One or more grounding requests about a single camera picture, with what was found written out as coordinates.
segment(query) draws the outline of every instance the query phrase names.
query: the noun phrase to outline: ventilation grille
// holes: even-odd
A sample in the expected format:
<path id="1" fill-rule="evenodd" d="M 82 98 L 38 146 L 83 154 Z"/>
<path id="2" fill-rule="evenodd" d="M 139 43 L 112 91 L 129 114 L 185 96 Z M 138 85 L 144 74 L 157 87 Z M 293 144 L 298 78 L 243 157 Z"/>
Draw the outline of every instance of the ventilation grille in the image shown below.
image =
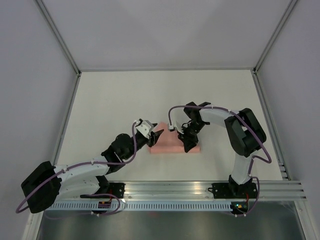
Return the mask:
<path id="1" fill-rule="evenodd" d="M 203 201 L 130 201 L 122 202 L 122 211 L 231 211 L 230 201 L 203 202 Z M 109 208 L 99 207 L 96 201 L 58 201 L 47 210 L 89 210 L 101 211 L 103 209 L 115 210 L 118 202 L 113 200 Z"/>

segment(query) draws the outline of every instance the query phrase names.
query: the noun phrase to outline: table surface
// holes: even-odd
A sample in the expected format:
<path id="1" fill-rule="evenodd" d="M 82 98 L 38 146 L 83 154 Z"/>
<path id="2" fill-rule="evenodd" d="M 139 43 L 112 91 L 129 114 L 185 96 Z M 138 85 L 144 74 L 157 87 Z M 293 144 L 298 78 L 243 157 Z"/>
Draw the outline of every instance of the table surface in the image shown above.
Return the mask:
<path id="1" fill-rule="evenodd" d="M 121 133 L 131 135 L 139 118 L 168 122 L 172 106 L 194 101 L 211 102 L 231 110 L 250 108 L 264 129 L 264 143 L 273 162 L 256 160 L 252 175 L 260 180 L 282 180 L 270 134 L 249 70 L 180 70 L 83 72 L 64 135 L 57 164 L 75 164 L 96 157 Z M 172 111 L 180 123 L 189 119 L 182 109 Z M 111 181 L 221 181 L 227 180 L 235 161 L 227 131 L 205 126 L 201 153 L 150 154 L 147 147 Z M 265 157 L 263 151 L 258 154 Z"/>

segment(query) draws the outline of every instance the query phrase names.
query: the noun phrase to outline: white wall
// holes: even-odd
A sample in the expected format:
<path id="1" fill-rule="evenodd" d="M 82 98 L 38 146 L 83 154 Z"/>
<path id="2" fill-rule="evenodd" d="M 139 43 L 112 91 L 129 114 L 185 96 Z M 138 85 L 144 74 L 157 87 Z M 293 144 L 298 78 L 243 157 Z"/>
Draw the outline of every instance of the white wall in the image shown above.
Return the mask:
<path id="1" fill-rule="evenodd" d="M 289 173 L 301 180 L 320 225 L 320 1 L 299 1 L 262 65 Z"/>
<path id="2" fill-rule="evenodd" d="M 32 0 L 0 7 L 0 239 L 21 239 L 21 182 L 51 160 L 75 81 Z"/>
<path id="3" fill-rule="evenodd" d="M 79 68 L 252 68 L 289 0 L 44 0 Z"/>

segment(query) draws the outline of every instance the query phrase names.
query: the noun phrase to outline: pink cloth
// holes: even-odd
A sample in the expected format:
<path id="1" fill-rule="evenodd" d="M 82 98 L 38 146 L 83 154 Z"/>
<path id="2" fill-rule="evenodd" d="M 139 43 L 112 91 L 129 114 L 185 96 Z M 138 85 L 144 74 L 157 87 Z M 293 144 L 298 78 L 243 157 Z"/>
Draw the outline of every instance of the pink cloth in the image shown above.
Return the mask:
<path id="1" fill-rule="evenodd" d="M 159 137 L 158 142 L 153 146 L 149 147 L 151 154 L 169 154 L 169 153 L 184 153 L 184 144 L 178 139 L 177 131 L 169 131 L 167 124 L 160 122 L 155 131 L 164 129 L 164 132 Z M 188 153 L 200 153 L 200 146 L 192 148 Z"/>

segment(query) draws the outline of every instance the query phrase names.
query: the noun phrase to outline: gray floor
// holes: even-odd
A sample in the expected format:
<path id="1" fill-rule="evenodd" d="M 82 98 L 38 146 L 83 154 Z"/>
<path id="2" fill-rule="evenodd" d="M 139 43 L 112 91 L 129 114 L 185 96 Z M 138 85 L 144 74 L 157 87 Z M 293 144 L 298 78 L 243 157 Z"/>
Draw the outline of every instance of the gray floor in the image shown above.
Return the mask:
<path id="1" fill-rule="evenodd" d="M 75 212 L 49 211 L 48 216 Z M 44 218 L 39 240 L 301 240 L 295 209 L 278 203 L 259 203 L 247 217 L 221 212 L 123 211 L 61 220 Z"/>

